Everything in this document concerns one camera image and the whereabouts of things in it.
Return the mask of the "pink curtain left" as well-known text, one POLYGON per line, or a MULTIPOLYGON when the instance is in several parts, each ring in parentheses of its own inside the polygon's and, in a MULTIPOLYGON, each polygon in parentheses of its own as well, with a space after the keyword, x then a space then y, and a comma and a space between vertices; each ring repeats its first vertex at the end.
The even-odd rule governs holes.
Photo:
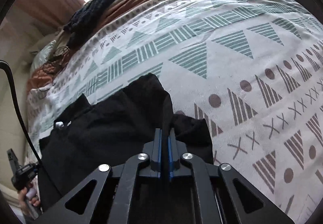
POLYGON ((84 0, 16 0, 10 8, 23 21, 33 21, 39 27, 57 29, 67 24, 84 0))

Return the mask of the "light green pillow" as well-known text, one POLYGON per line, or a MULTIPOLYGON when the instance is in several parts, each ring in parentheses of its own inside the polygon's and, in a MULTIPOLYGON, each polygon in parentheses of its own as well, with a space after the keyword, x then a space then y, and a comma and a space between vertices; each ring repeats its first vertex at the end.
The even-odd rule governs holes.
POLYGON ((29 76, 32 76, 33 72, 36 71, 39 67, 45 64, 49 58, 52 56, 53 51, 56 46, 56 40, 48 43, 39 53, 34 57, 31 67, 29 70, 29 76))

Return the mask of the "rust brown duvet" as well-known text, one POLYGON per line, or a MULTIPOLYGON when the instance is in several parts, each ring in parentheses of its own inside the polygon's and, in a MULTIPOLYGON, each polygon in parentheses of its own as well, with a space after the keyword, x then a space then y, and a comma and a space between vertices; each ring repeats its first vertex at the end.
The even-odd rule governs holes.
MULTIPOLYGON (((92 33, 86 38, 85 43, 102 27, 109 24, 111 21, 124 16, 127 19, 130 18, 128 13, 131 9, 141 5, 145 2, 151 2, 152 0, 115 0, 108 8, 106 8, 101 15, 98 23, 96 24, 92 33)), ((69 49, 67 42, 70 38, 70 34, 65 32, 64 29, 55 37, 56 46, 52 56, 49 60, 33 72, 32 76, 27 81, 27 92, 32 89, 38 89, 51 83, 57 75, 65 68, 72 56, 77 50, 81 48, 79 46, 76 49, 69 49)))

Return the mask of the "patterned geometric bed blanket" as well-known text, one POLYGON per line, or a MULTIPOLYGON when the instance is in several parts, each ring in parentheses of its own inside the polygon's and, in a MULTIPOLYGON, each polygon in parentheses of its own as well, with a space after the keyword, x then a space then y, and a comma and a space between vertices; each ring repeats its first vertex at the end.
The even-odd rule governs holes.
POLYGON ((158 77, 175 114, 205 120, 214 165, 233 165, 295 223, 322 201, 322 23, 294 0, 152 0, 96 32, 27 97, 29 135, 158 77))

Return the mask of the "black button-up shirt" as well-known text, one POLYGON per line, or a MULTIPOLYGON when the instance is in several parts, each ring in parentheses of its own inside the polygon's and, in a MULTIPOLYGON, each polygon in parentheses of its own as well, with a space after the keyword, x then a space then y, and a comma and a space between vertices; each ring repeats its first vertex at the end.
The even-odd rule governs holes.
POLYGON ((82 95, 54 121, 39 146, 44 167, 38 174, 41 205, 51 208, 101 164, 125 163, 153 141, 156 129, 174 129, 187 150, 213 162, 205 120, 175 114, 158 77, 147 74, 104 101, 91 105, 82 95))

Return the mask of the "dark knitted sweater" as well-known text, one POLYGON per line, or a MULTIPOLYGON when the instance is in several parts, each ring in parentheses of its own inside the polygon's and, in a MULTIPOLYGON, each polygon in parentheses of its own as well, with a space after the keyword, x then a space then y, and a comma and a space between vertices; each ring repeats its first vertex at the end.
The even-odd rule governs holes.
POLYGON ((67 42, 69 49, 76 49, 85 43, 104 10, 114 1, 91 0, 72 15, 69 22, 64 26, 64 31, 71 35, 67 42))

